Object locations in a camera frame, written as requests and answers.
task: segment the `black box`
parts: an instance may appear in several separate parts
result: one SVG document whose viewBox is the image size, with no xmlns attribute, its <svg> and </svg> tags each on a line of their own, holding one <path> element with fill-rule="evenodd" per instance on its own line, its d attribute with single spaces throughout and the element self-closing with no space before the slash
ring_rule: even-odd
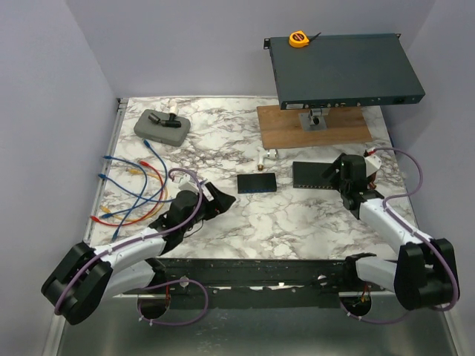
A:
<svg viewBox="0 0 475 356">
<path fill-rule="evenodd" d="M 333 189 L 330 181 L 322 177 L 331 165 L 332 163 L 293 162 L 294 188 Z"/>
<path fill-rule="evenodd" d="M 395 33 L 265 41 L 281 109 L 416 104 L 425 95 Z"/>
<path fill-rule="evenodd" d="M 237 192 L 239 194 L 267 193 L 272 191 L 277 191 L 275 173 L 237 175 Z"/>
</svg>

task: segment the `blue ethernet cable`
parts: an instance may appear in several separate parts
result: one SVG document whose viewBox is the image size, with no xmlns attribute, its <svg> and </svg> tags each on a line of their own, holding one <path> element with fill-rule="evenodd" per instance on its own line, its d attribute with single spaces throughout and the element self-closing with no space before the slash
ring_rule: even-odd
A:
<svg viewBox="0 0 475 356">
<path fill-rule="evenodd" d="M 112 160 L 115 160 L 115 161 L 119 161 L 119 162 L 124 162 L 124 163 L 127 163 L 129 165 L 133 165 L 134 167 L 137 167 L 139 168 L 142 172 L 143 172 L 143 176 L 145 177 L 145 183 L 143 184 L 143 187 L 142 187 L 142 191 L 140 192 L 137 200 L 135 200 L 134 204 L 132 205 L 132 207 L 130 209 L 128 209 L 127 213 L 124 215 L 124 217 L 122 218 L 122 220 L 120 221 L 120 224 L 119 226 L 117 226 L 116 228 L 116 231 L 114 232 L 114 234 L 112 235 L 112 239 L 111 241 L 114 242 L 116 239 L 117 239 L 117 235 L 119 234 L 119 230 L 120 228 L 122 227 L 122 224 L 125 222 L 125 220 L 128 218 L 128 216 L 130 215 L 130 213 L 135 209 L 135 208 L 138 208 L 139 206 L 137 205 L 137 203 L 140 201 L 140 199 L 142 198 L 142 195 L 143 193 L 145 192 L 145 189 L 147 188 L 147 172 L 145 172 L 145 170 L 138 164 L 136 163 L 133 163 L 133 162 L 130 162 L 126 159 L 122 159 L 122 158 L 117 158 L 117 157 L 112 157 L 112 156 L 104 156 L 105 159 L 112 159 Z"/>
<path fill-rule="evenodd" d="M 118 187 L 119 189 L 122 189 L 125 193 L 128 193 L 134 197 L 139 197 L 139 194 L 135 194 L 133 191 L 129 191 L 126 187 L 124 187 L 123 185 L 120 185 L 118 182 L 116 182 L 115 180 L 113 180 L 112 178 L 110 177 L 107 177 L 105 174 L 100 174 L 99 177 L 103 178 L 103 179 L 106 179 L 108 180 L 109 182 L 115 184 L 116 187 Z M 140 199 L 142 200 L 146 200 L 147 202 L 173 202 L 173 199 L 169 199 L 169 200 L 156 200 L 156 199 L 152 199 L 152 198 L 144 198 L 144 197 L 140 197 Z M 107 217 L 111 217 L 112 216 L 112 213 L 107 213 L 107 214 L 104 214 L 101 216 L 101 218 L 105 219 Z"/>
<path fill-rule="evenodd" d="M 104 214 L 102 215 L 101 217 L 103 218 L 106 218 L 106 217 L 111 217 L 112 215 L 116 215 L 116 214 L 121 214 L 121 213 L 125 213 L 125 212 L 129 212 L 132 211 L 133 209 L 135 208 L 139 208 L 141 207 L 142 205 L 146 204 L 147 202 L 150 202 L 153 198 L 155 198 L 158 194 L 160 194 L 160 192 L 164 189 L 164 187 L 166 186 L 166 183 L 168 181 L 168 169 L 166 167 L 166 164 L 165 162 L 163 161 L 162 157 L 160 157 L 158 155 L 157 152 L 155 152 L 155 150 L 150 146 L 150 143 L 148 143 L 148 141 L 146 139 L 143 140 L 143 143 L 145 146 L 147 146 L 147 148 L 155 155 L 156 158 L 158 158 L 162 165 L 163 165 L 163 169 L 165 170 L 165 179 L 163 180 L 163 185 L 162 185 L 162 188 L 160 188 L 158 190 L 157 193 L 155 193 L 154 195 L 152 195 L 150 198 L 145 198 L 143 202 L 141 202 L 139 205 L 135 205 L 133 206 L 132 208 L 129 208 L 129 209 L 123 209 L 123 210 L 120 210 L 120 211 L 115 211 L 115 212 L 112 212 L 112 213 L 107 213 L 107 214 Z"/>
</svg>

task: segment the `yellow cable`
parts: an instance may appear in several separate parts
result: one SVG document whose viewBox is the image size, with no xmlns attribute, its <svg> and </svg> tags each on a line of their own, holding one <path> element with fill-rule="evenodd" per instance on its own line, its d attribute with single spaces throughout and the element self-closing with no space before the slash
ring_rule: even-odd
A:
<svg viewBox="0 0 475 356">
<path fill-rule="evenodd" d="M 133 169 L 133 168 L 127 168 L 127 171 L 130 173 L 130 174 L 143 174 L 142 171 L 139 171 L 138 169 Z M 152 177 L 152 178 L 155 178 L 157 180 L 160 180 L 160 177 L 157 176 L 156 174 L 153 174 L 153 173 L 147 173 L 147 175 L 149 177 Z M 165 191 L 165 198 L 163 200 L 167 200 L 168 199 L 168 189 L 167 187 L 164 187 L 163 189 Z M 155 210 L 152 211 L 151 214 L 149 214 L 144 220 L 147 220 L 149 217 L 153 217 L 154 215 L 156 215 L 162 208 L 163 206 L 165 205 L 164 202 L 160 203 L 160 205 L 157 206 L 157 208 Z M 104 205 L 101 205 L 100 206 L 100 209 L 102 211 L 104 211 L 106 214 L 110 214 L 112 211 L 107 208 L 106 206 Z M 122 220 L 121 216 L 120 215 L 112 215 L 112 217 L 118 219 L 118 220 Z M 125 221 L 127 221 L 128 223 L 131 223 L 133 221 L 136 221 L 137 219 L 131 219 L 131 218 L 128 218 L 128 219 L 125 219 Z"/>
</svg>

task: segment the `white plastic part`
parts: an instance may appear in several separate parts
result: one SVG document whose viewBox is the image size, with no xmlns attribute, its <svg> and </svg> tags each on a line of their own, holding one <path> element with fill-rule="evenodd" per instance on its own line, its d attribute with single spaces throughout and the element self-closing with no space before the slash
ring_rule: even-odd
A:
<svg viewBox="0 0 475 356">
<path fill-rule="evenodd" d="M 154 275 L 154 270 L 146 261 L 138 262 L 111 277 L 101 301 L 132 289 L 144 288 L 150 284 Z"/>
<path fill-rule="evenodd" d="M 153 228 L 145 228 L 140 233 L 135 234 L 127 239 L 117 241 L 116 243 L 111 243 L 109 245 L 98 246 L 96 248 L 96 254 L 99 254 L 103 251 L 108 251 L 110 248 L 113 248 L 116 245 L 124 243 L 127 240 L 136 239 L 138 237 L 142 238 L 144 235 L 156 234 L 157 230 Z M 160 256 L 165 248 L 166 242 L 161 236 L 155 237 L 153 239 L 148 239 L 145 241 L 139 241 L 132 243 L 124 248 L 120 248 L 119 251 L 114 251 L 112 254 L 105 255 L 101 260 L 109 262 L 111 264 L 112 275 L 119 273 L 120 271 L 140 262 L 146 260 L 147 258 L 152 258 Z"/>
<path fill-rule="evenodd" d="M 397 214 L 390 206 L 388 208 L 404 223 L 408 224 L 414 231 L 417 231 L 425 239 L 432 240 L 430 235 L 420 231 L 418 228 L 412 226 L 401 215 Z M 399 247 L 406 243 L 422 243 L 410 232 L 406 231 L 398 222 L 396 222 L 386 211 L 383 209 L 382 199 L 371 199 L 362 203 L 359 207 L 359 218 L 362 222 L 368 224 L 379 236 L 381 236 L 391 248 L 398 254 Z"/>
<path fill-rule="evenodd" d="M 371 174 L 379 171 L 381 167 L 381 158 L 372 154 L 368 157 L 365 157 L 364 160 L 366 161 L 366 177 L 369 177 Z"/>
<path fill-rule="evenodd" d="M 356 261 L 356 274 L 360 280 L 375 283 L 394 292 L 396 264 L 377 257 L 363 257 Z"/>
<path fill-rule="evenodd" d="M 264 168 L 265 159 L 278 159 L 279 153 L 276 149 L 266 151 L 262 147 L 258 147 L 258 170 L 262 171 Z"/>
<path fill-rule="evenodd" d="M 173 99 L 168 102 L 168 113 L 174 113 L 178 116 L 178 103 Z"/>
</svg>

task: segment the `metal stand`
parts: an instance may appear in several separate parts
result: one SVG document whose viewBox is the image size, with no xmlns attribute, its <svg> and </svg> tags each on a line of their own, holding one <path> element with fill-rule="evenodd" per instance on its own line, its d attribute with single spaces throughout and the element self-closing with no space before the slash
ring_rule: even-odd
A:
<svg viewBox="0 0 475 356">
<path fill-rule="evenodd" d="M 330 112 L 329 108 L 310 109 L 308 113 L 298 114 L 304 131 L 324 131 L 327 129 L 325 116 Z"/>
</svg>

